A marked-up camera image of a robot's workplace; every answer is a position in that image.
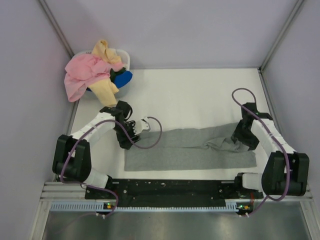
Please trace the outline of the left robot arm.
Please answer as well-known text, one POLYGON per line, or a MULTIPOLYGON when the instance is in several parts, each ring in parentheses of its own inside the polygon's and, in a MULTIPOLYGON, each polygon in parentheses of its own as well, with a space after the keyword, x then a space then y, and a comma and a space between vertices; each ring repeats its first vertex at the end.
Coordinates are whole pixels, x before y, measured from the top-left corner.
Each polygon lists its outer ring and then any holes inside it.
POLYGON ((129 120, 132 107, 125 101, 115 106, 103 107, 98 114, 80 130, 71 135, 61 135, 57 139, 52 171, 60 175, 62 182, 77 182, 96 187, 102 198, 109 198, 114 187, 107 174, 92 167, 91 147, 109 131, 116 133, 119 147, 129 150, 140 137, 136 122, 129 120))

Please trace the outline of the grey t shirt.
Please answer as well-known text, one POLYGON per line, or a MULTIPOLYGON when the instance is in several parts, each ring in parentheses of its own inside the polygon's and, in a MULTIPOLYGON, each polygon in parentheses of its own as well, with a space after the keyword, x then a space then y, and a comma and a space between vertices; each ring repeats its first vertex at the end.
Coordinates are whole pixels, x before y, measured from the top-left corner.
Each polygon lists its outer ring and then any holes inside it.
POLYGON ((231 139, 237 123, 207 128, 143 132, 139 147, 124 154, 124 169, 186 171, 256 167, 256 155, 248 146, 231 139))

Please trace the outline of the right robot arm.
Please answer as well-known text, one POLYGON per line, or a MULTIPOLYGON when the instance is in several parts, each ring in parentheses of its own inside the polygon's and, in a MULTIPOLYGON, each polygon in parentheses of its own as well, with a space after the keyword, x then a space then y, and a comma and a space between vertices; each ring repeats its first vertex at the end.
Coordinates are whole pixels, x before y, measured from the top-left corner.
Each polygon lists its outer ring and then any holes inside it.
POLYGON ((231 139, 242 143, 250 151, 259 145, 268 157, 263 173, 239 173, 239 182, 233 192, 245 198, 252 190, 266 195, 286 194, 303 196, 307 190, 310 159, 298 153, 282 137, 269 113, 259 112, 255 102, 247 102, 241 109, 242 119, 237 124, 231 139))

